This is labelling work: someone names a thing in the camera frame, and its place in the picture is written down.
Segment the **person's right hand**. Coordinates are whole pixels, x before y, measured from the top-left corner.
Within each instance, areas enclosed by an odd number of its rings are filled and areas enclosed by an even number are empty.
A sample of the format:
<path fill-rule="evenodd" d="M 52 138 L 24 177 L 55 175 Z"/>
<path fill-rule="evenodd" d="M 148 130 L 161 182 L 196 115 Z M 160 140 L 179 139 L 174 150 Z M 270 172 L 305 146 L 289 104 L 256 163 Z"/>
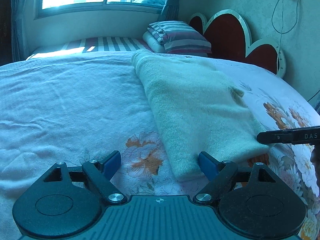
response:
<path fill-rule="evenodd" d="M 320 179 L 320 153 L 319 153 L 319 145 L 315 146 L 310 157 L 310 161 L 315 168 L 315 174 L 317 178 L 317 182 L 319 183 Z"/>

